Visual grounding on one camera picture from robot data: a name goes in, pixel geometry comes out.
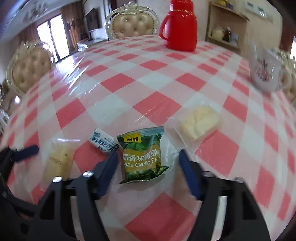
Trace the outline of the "clear bag yellow cake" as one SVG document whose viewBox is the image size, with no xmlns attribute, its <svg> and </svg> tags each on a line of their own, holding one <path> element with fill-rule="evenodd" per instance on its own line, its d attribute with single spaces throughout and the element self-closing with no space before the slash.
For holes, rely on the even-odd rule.
<svg viewBox="0 0 296 241">
<path fill-rule="evenodd" d="M 70 176 L 79 139 L 57 138 L 53 140 L 43 172 L 42 184 L 48 186 L 54 177 L 67 180 Z"/>
</svg>

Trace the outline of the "small blue white candy packet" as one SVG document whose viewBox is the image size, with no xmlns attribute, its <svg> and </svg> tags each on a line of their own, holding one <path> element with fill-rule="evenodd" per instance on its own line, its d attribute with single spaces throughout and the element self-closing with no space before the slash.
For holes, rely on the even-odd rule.
<svg viewBox="0 0 296 241">
<path fill-rule="evenodd" d="M 103 153 L 110 153 L 119 148 L 117 140 L 99 128 L 93 131 L 88 140 Z"/>
</svg>

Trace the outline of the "green peas snack packet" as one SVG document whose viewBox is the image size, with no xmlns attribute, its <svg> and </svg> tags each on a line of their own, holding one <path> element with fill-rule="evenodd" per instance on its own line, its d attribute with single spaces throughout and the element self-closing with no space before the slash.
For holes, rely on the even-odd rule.
<svg viewBox="0 0 296 241">
<path fill-rule="evenodd" d="M 149 181 L 161 176 L 170 167 L 162 164 L 161 138 L 163 126 L 142 128 L 117 136 L 123 149 L 125 168 L 121 184 Z"/>
</svg>

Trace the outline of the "clear bag yellow pastry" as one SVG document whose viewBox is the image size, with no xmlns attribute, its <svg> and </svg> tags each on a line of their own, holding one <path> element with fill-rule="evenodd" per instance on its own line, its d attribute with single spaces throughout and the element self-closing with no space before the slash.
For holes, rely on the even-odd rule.
<svg viewBox="0 0 296 241">
<path fill-rule="evenodd" d="M 201 142 L 221 125 L 219 112 L 207 104 L 182 111 L 171 121 L 178 136 L 186 145 Z"/>
</svg>

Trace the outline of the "beige tufted chair near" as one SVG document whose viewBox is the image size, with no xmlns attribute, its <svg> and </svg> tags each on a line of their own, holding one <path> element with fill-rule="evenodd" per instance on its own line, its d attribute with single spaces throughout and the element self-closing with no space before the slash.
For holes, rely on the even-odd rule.
<svg viewBox="0 0 296 241">
<path fill-rule="evenodd" d="M 53 69 L 55 59 L 49 44 L 21 42 L 6 69 L 6 83 L 18 96 L 25 93 Z"/>
</svg>

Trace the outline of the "beige tufted chair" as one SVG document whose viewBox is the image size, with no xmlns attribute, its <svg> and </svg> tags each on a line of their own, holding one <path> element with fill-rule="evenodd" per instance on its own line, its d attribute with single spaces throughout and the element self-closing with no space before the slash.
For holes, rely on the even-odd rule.
<svg viewBox="0 0 296 241">
<path fill-rule="evenodd" d="M 109 40 L 157 35 L 159 18 L 151 8 L 129 2 L 106 17 L 105 31 Z"/>
<path fill-rule="evenodd" d="M 295 56 L 291 58 L 288 52 L 281 49 L 278 49 L 276 54 L 283 66 L 283 92 L 295 108 Z"/>
<path fill-rule="evenodd" d="M 6 69 L 6 83 L 18 96 L 25 93 L 53 69 L 55 59 L 49 44 L 21 42 Z"/>
</svg>

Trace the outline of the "red checkered tablecloth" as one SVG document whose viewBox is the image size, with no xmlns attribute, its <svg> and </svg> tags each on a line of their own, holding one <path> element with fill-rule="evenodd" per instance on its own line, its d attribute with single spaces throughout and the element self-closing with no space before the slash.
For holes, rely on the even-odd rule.
<svg viewBox="0 0 296 241">
<path fill-rule="evenodd" d="M 9 188 L 39 201 L 58 138 L 78 140 L 70 175 L 76 178 L 105 159 L 88 140 L 96 128 L 116 137 L 164 126 L 161 154 L 171 168 L 131 184 L 121 183 L 117 169 L 98 208 L 111 240 L 186 240 L 200 203 L 178 165 L 182 142 L 174 124 L 200 104 L 215 109 L 221 125 L 193 159 L 220 178 L 244 178 L 275 240 L 295 211 L 295 109 L 283 92 L 263 94 L 252 85 L 247 60 L 207 42 L 190 53 L 166 48 L 158 36 L 123 38 L 57 64 L 22 98 L 4 131 L 4 147 L 40 148 L 15 164 Z"/>
</svg>

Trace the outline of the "beige tufted chair far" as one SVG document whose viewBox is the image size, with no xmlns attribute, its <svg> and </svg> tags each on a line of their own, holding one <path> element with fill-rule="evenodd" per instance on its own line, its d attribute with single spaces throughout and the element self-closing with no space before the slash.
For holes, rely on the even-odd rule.
<svg viewBox="0 0 296 241">
<path fill-rule="evenodd" d="M 295 108 L 295 56 L 291 58 L 288 52 L 281 49 L 278 49 L 276 54 L 283 66 L 283 92 Z"/>
</svg>

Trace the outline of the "beige tufted chair middle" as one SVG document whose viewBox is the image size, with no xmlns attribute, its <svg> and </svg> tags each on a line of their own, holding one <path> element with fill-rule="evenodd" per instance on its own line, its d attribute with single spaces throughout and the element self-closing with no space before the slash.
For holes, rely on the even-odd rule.
<svg viewBox="0 0 296 241">
<path fill-rule="evenodd" d="M 157 35 L 159 18 L 151 8 L 129 2 L 106 17 L 105 31 L 109 40 Z"/>
</svg>

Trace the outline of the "wooden corner shelf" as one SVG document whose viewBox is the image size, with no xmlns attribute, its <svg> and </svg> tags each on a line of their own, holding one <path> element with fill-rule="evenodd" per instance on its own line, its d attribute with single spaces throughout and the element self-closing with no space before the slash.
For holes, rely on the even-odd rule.
<svg viewBox="0 0 296 241">
<path fill-rule="evenodd" d="M 206 41 L 241 54 L 248 23 L 244 15 L 210 1 Z"/>
</svg>

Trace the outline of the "red thermos jug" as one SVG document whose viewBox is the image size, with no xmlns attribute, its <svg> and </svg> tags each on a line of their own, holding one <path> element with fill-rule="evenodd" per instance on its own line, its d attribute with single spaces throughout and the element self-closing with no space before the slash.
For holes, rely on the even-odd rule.
<svg viewBox="0 0 296 241">
<path fill-rule="evenodd" d="M 198 25 L 192 0 L 172 0 L 170 11 L 159 29 L 164 45 L 172 50 L 193 52 L 197 46 Z"/>
</svg>

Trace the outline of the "wall mounted television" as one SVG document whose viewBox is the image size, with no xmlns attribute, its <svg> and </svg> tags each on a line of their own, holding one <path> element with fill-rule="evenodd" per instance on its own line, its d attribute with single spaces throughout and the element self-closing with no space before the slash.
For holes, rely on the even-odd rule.
<svg viewBox="0 0 296 241">
<path fill-rule="evenodd" d="M 94 31 L 99 29 L 100 24 L 99 24 L 99 20 L 98 20 L 98 11 L 96 8 L 93 8 L 86 16 L 86 25 L 88 28 L 88 31 Z"/>
</svg>

